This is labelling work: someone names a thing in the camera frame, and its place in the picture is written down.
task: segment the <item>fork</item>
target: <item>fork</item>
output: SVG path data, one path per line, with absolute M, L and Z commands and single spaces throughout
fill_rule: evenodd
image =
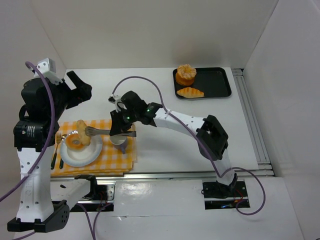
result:
M 55 148 L 55 152 L 51 161 L 51 170 L 53 170 L 55 168 L 55 164 L 56 164 L 56 159 L 57 159 L 57 150 L 58 150 L 58 146 L 61 143 L 62 137 L 61 137 L 61 133 L 57 133 L 56 134 L 56 148 Z
M 110 130 L 97 129 L 92 126 L 87 126 L 85 128 L 85 135 L 87 135 L 89 137 L 93 137 L 96 135 L 110 135 Z M 137 136 L 137 132 L 136 131 L 128 131 L 128 132 L 120 133 L 119 135 L 135 138 Z

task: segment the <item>checkered napkin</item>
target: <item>checkered napkin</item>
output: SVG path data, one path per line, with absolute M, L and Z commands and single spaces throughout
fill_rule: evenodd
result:
M 111 119 L 106 120 L 90 120 L 84 121 L 87 126 L 97 129 L 110 129 Z M 69 134 L 77 129 L 76 121 L 59 123 L 59 133 Z M 63 168 L 60 169 L 60 146 L 57 149 L 57 156 L 54 169 L 51 170 L 51 176 L 76 176 L 79 174 L 94 174 L 99 176 L 123 175 L 124 172 L 129 172 L 133 168 L 134 162 L 137 160 L 136 138 L 128 137 L 128 146 L 125 149 L 125 154 L 113 147 L 108 135 L 101 135 L 102 150 L 100 155 L 92 163 L 83 167 L 73 167 L 64 163 Z

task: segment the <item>white wall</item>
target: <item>white wall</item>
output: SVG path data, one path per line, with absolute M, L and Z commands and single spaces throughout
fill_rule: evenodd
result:
M 24 104 L 23 84 L 33 77 L 25 61 L 36 64 L 50 57 L 56 61 L 58 74 L 66 68 L 50 43 L 45 31 L 27 0 L 2 0 L 0 3 L 0 195 L 6 193 L 20 179 L 20 165 L 14 148 L 13 129 L 18 112 Z M 7 232 L 7 221 L 17 214 L 20 191 L 0 203 L 1 239 L 13 238 Z
M 285 177 L 306 240 L 320 238 L 318 7 L 279 0 L 244 70 L 270 159 Z
M 67 69 L 244 68 L 278 0 L 31 0 Z

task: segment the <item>plate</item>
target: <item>plate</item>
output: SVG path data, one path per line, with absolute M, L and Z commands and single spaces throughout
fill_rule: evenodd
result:
M 73 151 L 66 145 L 66 139 L 71 134 L 76 134 L 77 131 L 71 132 L 65 139 L 63 139 L 60 147 L 60 156 L 63 161 L 72 167 L 83 167 L 97 159 L 102 150 L 103 141 L 100 135 L 91 137 L 91 143 L 82 151 Z

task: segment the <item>food on tray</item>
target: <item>food on tray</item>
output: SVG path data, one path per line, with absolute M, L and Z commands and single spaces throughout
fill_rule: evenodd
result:
M 86 127 L 87 125 L 83 120 L 78 120 L 76 122 L 76 130 L 78 131 L 80 142 L 85 146 L 89 146 L 91 137 L 86 135 Z
M 176 94 L 187 99 L 203 98 L 205 96 L 205 94 L 202 91 L 189 86 L 176 91 Z
M 67 136 L 65 138 L 65 144 L 68 149 L 73 151 L 80 151 L 85 147 L 85 145 L 81 144 L 78 133 L 73 133 Z
M 182 86 L 190 86 L 194 83 L 197 71 L 190 64 L 180 65 L 175 74 L 175 80 Z

